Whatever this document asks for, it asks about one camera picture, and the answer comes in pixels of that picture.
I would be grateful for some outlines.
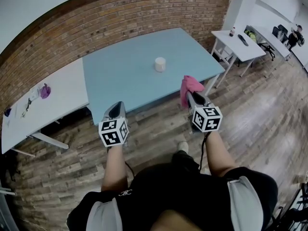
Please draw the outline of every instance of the brick wall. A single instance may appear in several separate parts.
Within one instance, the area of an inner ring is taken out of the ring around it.
[[[36,83],[77,58],[131,37],[182,27],[208,49],[214,42],[210,31],[221,29],[229,2],[65,2],[34,21],[0,55],[0,109],[3,111]]]

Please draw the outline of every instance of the wooden floor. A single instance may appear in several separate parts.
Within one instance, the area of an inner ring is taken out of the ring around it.
[[[294,56],[267,79],[263,77],[266,64],[254,63],[243,78],[239,74],[245,64],[233,66],[210,98],[224,115],[220,133],[236,162],[274,177],[279,185],[278,204],[286,205],[298,188],[293,183],[295,175],[308,169],[308,77]],[[125,156],[135,172],[168,160],[182,140],[188,141],[190,154],[200,161],[202,138],[191,134],[187,117],[178,95],[129,115]],[[12,198],[17,221],[26,230],[67,230],[67,214],[87,192],[100,189],[106,149],[91,116],[81,117],[53,137],[68,143],[70,149],[34,139],[18,148],[37,154],[37,158],[18,155],[21,175],[9,182],[17,193]]]

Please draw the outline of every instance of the white cube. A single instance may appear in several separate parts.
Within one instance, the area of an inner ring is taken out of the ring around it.
[[[98,132],[106,147],[124,144],[128,135],[125,118],[103,121],[98,125]]]
[[[202,132],[217,131],[222,120],[218,107],[195,107],[192,123]]]

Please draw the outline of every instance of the black cable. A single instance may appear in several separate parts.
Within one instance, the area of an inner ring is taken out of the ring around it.
[[[131,173],[133,174],[133,177],[135,178],[134,170],[129,166],[129,164],[128,164],[127,162],[125,162],[125,164],[126,164],[127,167],[130,169]]]
[[[205,137],[204,137],[204,139],[203,139],[203,141],[202,141],[202,146],[201,146],[201,159],[200,159],[199,172],[200,172],[201,169],[202,169],[202,160],[203,160],[203,155],[204,155],[204,145],[205,145],[205,142],[206,142],[206,140],[207,140],[207,137],[208,137],[210,134],[211,134],[211,132],[208,132],[208,133],[205,135]]]

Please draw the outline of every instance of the white cup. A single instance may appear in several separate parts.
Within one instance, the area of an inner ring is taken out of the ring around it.
[[[166,60],[163,57],[157,57],[155,59],[155,70],[157,72],[164,72],[166,69]]]

